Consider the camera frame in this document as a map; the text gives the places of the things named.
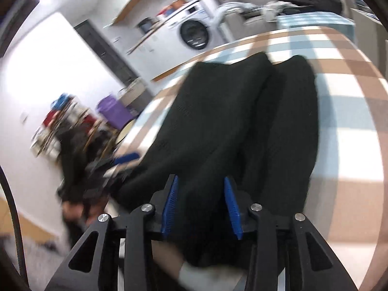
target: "white washing machine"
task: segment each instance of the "white washing machine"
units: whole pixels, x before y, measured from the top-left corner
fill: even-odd
[[[174,66],[226,43],[218,29],[211,27],[211,18],[201,5],[194,2],[167,20],[162,35],[172,53]]]

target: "checkered tablecloth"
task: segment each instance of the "checkered tablecloth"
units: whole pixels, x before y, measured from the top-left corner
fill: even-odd
[[[309,12],[276,17],[278,29],[325,26],[336,29],[354,42],[354,22],[331,12]]]
[[[164,89],[137,119],[117,154],[147,152],[196,62],[233,64],[260,51],[273,63],[305,56],[316,73],[319,150],[304,212],[360,290],[368,291],[388,265],[388,85],[337,30],[283,29],[193,57],[159,81]]]

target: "blue checkered cloth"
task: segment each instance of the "blue checkered cloth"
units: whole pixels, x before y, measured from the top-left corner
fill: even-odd
[[[276,20],[278,29],[303,26],[325,26],[339,31],[354,42],[354,22],[335,13],[309,12],[293,15],[279,15]]]

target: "silver bolt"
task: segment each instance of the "silver bolt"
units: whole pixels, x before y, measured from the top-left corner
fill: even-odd
[[[259,203],[254,203],[251,205],[251,209],[253,211],[261,211],[261,209],[263,209],[263,206],[260,205]]]
[[[150,203],[146,203],[142,205],[142,211],[148,212],[154,209],[154,207]]]
[[[108,221],[109,219],[109,215],[107,215],[106,213],[103,213],[101,215],[98,216],[98,220],[100,222],[105,222],[105,221]]]
[[[297,213],[295,215],[295,219],[298,220],[298,221],[304,221],[304,220],[306,220],[306,217],[305,217],[305,215],[303,213]]]

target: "purple container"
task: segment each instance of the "purple container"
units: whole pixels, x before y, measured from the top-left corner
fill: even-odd
[[[121,130],[134,119],[128,109],[112,95],[103,98],[97,105],[97,111],[116,129]]]

